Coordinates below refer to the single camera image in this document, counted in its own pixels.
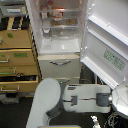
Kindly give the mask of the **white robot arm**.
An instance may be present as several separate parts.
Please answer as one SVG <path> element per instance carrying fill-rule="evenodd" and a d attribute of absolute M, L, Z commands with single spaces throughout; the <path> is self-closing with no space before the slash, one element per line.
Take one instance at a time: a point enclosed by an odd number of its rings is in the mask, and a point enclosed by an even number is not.
<path fill-rule="evenodd" d="M 128 82 L 110 89 L 108 85 L 68 84 L 45 78 L 37 86 L 26 128 L 47 127 L 64 109 L 74 113 L 109 113 L 114 109 L 128 119 Z"/>

